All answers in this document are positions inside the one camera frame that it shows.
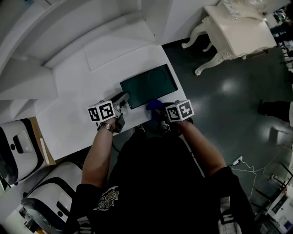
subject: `forearm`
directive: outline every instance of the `forearm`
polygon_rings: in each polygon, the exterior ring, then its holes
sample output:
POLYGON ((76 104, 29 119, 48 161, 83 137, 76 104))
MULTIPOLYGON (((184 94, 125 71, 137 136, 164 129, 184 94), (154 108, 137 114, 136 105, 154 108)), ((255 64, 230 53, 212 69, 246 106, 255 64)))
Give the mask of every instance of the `forearm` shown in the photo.
POLYGON ((226 166, 220 151, 192 123, 183 121, 179 124, 179 128, 206 175, 211 176, 226 166))
POLYGON ((107 129, 99 129, 82 169, 82 184, 92 184, 102 188, 107 178, 113 134, 107 129))

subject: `black t-shirt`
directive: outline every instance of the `black t-shirt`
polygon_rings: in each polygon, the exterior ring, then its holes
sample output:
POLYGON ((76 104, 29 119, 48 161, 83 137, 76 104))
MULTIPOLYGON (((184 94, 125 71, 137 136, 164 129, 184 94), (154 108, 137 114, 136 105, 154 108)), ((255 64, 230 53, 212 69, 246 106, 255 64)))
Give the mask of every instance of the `black t-shirt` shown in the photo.
POLYGON ((242 233, 251 233, 252 210, 230 168, 204 178, 180 138, 132 139, 123 146, 105 190, 77 187, 65 233, 79 230, 87 219, 96 234, 124 229, 218 233, 219 199, 225 196, 231 197, 242 233))

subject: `carved table leg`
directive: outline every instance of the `carved table leg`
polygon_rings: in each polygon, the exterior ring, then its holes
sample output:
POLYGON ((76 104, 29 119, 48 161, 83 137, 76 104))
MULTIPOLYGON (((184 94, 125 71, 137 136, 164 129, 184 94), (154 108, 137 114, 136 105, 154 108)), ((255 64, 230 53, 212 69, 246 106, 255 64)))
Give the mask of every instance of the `carved table leg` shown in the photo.
POLYGON ((192 31, 189 42, 181 44, 182 48, 185 49, 185 48, 188 48, 189 46, 191 46, 196 41, 196 39, 200 35, 200 33, 206 31, 206 28, 210 25, 210 23, 211 23, 211 19, 209 16, 204 18, 202 20, 202 24, 195 27, 195 29, 192 31))
POLYGON ((211 61, 203 64, 198 69, 196 69, 195 74, 199 76, 204 69, 215 67, 219 65, 221 62, 223 62, 224 60, 233 59, 233 58, 234 57, 226 49, 222 50, 218 52, 211 61))
POLYGON ((203 49, 203 52, 207 52, 212 47, 212 43, 210 42, 206 49, 203 49))

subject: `white table surface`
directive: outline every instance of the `white table surface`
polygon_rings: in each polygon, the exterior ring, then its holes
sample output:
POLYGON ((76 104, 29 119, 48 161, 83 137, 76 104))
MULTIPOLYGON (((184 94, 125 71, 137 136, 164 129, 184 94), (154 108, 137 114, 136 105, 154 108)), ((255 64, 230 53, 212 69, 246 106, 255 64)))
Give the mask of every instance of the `white table surface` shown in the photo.
POLYGON ((260 48, 276 46, 274 37, 264 21, 252 18, 226 19, 216 6, 205 6, 209 16, 215 21, 236 56, 250 54, 260 48))
MULTIPOLYGON (((181 84, 162 46, 151 44, 127 53, 90 71, 83 49, 53 69, 58 99, 37 115, 39 127, 53 159, 57 160, 92 145, 97 133, 87 107, 122 91, 120 82, 134 75, 167 64, 178 90, 159 100, 186 100, 181 84)), ((146 105, 123 109, 122 131, 151 119, 146 105)))

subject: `ornate white table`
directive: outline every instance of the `ornate white table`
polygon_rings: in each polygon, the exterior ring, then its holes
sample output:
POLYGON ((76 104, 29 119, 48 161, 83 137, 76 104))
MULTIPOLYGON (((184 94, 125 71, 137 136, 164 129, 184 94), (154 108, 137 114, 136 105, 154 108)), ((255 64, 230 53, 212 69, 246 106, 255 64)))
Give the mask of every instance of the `ornate white table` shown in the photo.
POLYGON ((203 51, 208 51, 212 45, 217 49, 215 57, 195 70, 200 75, 203 69, 219 65, 224 60, 242 57, 257 53, 264 49, 276 46, 274 37, 264 21, 252 18, 228 20, 216 6, 205 6, 209 14, 202 23, 191 33, 188 43, 182 48, 190 47, 202 33, 207 33, 211 43, 203 51))

